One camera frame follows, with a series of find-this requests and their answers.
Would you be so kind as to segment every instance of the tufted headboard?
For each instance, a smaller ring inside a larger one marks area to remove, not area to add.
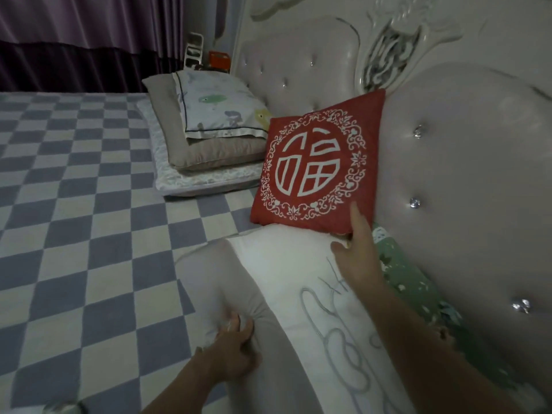
[[[441,64],[391,95],[375,219],[459,311],[552,397],[552,99]],[[530,313],[513,305],[526,299]]]
[[[349,24],[325,17],[245,43],[236,75],[274,116],[302,115],[355,96],[358,48]]]

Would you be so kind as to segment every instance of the orange object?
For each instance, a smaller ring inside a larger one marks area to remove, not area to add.
[[[209,51],[209,66],[230,71],[230,55],[224,52]]]

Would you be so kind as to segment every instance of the curtain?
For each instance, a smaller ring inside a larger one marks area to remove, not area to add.
[[[0,91],[136,93],[181,69],[186,0],[0,0]]]

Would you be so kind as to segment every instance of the red cushion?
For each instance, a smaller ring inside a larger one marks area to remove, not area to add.
[[[272,118],[251,222],[345,234],[353,200],[371,222],[384,101],[385,91],[377,90],[304,116]]]

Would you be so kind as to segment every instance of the wall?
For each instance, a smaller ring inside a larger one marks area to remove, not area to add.
[[[239,26],[239,17],[243,0],[227,0],[226,23],[222,36],[215,41],[217,1],[224,0],[189,0],[187,13],[188,28],[191,32],[201,33],[204,37],[204,63],[210,50],[232,55]]]

